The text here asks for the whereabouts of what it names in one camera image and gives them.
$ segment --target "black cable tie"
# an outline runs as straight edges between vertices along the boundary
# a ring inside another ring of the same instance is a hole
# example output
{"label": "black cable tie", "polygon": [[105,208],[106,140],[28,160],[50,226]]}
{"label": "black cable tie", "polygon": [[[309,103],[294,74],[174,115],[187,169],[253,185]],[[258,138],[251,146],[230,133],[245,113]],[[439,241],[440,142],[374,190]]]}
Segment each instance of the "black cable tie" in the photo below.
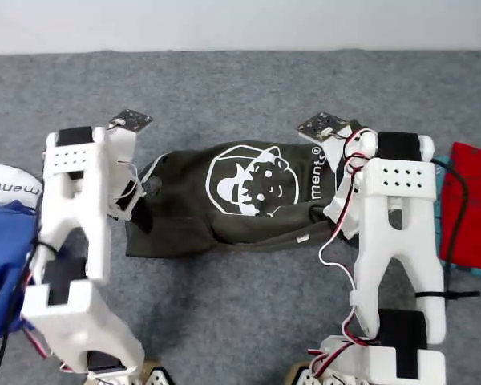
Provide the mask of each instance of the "black cable tie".
{"label": "black cable tie", "polygon": [[37,243],[38,243],[38,245],[45,246],[45,247],[46,247],[47,249],[49,249],[54,255],[57,255],[58,250],[57,250],[54,246],[52,246],[52,245],[50,245],[50,244],[48,244],[48,243],[42,242],[42,241],[38,241]]}
{"label": "black cable tie", "polygon": [[416,298],[422,297],[443,297],[447,301],[452,301],[460,298],[481,297],[481,292],[474,291],[421,291],[415,293]]}

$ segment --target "gray carpet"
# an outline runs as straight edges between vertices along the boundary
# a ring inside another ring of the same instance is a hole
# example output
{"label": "gray carpet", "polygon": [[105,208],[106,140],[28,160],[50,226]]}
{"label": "gray carpet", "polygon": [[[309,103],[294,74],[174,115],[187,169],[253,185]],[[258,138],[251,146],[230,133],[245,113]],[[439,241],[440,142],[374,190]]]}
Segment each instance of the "gray carpet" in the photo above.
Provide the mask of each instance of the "gray carpet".
{"label": "gray carpet", "polygon": [[[124,107],[155,118],[138,143],[144,166],[162,152],[227,140],[302,143],[294,128],[318,111],[378,130],[431,135],[437,154],[455,140],[481,148],[481,52],[226,52],[0,57],[0,163],[41,173],[48,132],[104,124]],[[348,285],[320,268],[317,247],[280,253],[209,253],[180,260],[124,256],[112,223],[109,306],[182,384],[281,384],[349,311]],[[353,261],[335,242],[329,257]],[[481,290],[455,272],[453,289]],[[384,306],[410,306],[398,265]],[[449,384],[481,383],[481,298],[448,311]],[[21,335],[0,384],[79,383],[42,362]]]}

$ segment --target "white wall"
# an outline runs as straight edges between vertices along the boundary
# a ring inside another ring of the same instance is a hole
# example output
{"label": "white wall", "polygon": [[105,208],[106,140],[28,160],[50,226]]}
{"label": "white wall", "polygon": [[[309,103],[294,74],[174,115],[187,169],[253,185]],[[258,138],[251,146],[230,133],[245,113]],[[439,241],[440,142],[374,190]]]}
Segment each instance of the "white wall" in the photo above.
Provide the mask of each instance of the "white wall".
{"label": "white wall", "polygon": [[0,54],[480,49],[481,0],[0,0]]}

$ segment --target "cartoon face logo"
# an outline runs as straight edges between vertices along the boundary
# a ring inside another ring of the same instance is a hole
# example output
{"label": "cartoon face logo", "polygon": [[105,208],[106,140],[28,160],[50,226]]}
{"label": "cartoon face logo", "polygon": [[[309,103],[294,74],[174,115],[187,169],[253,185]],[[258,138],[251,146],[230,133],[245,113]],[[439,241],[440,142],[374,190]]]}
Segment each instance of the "cartoon face logo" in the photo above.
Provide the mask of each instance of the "cartoon face logo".
{"label": "cartoon face logo", "polygon": [[205,187],[210,201],[226,214],[272,217],[299,198],[296,173],[278,146],[229,148],[210,163]]}

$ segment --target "dark green bag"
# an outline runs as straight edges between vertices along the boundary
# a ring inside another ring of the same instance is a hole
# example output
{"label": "dark green bag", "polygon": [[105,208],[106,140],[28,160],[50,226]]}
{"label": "dark green bag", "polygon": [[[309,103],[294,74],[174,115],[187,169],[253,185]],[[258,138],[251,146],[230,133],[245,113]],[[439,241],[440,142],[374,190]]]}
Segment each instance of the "dark green bag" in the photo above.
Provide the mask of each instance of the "dark green bag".
{"label": "dark green bag", "polygon": [[178,257],[209,249],[274,250],[326,240],[335,194],[313,144],[236,142],[177,151],[139,176],[153,226],[127,222],[127,255]]}

